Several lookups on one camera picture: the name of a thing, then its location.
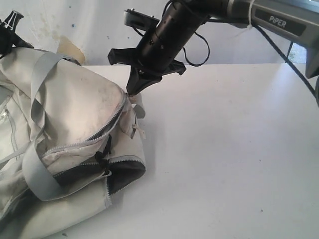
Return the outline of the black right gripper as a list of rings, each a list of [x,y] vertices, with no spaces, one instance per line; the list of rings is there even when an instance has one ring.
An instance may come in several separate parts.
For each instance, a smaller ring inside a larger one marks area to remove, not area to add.
[[[159,83],[163,75],[172,73],[182,75],[186,71],[185,65],[176,60],[171,60],[167,66],[155,60],[155,66],[147,66],[138,60],[135,48],[112,48],[108,54],[108,60],[111,65],[123,64],[131,66],[126,85],[127,93],[131,96],[137,95],[147,87]]]

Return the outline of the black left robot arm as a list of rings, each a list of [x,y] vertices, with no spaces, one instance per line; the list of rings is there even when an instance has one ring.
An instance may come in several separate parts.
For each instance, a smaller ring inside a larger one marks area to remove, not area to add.
[[[22,18],[24,18],[24,16],[21,13],[12,10],[4,21],[0,21],[0,58],[4,58],[10,54],[14,47],[34,48],[15,32]]]

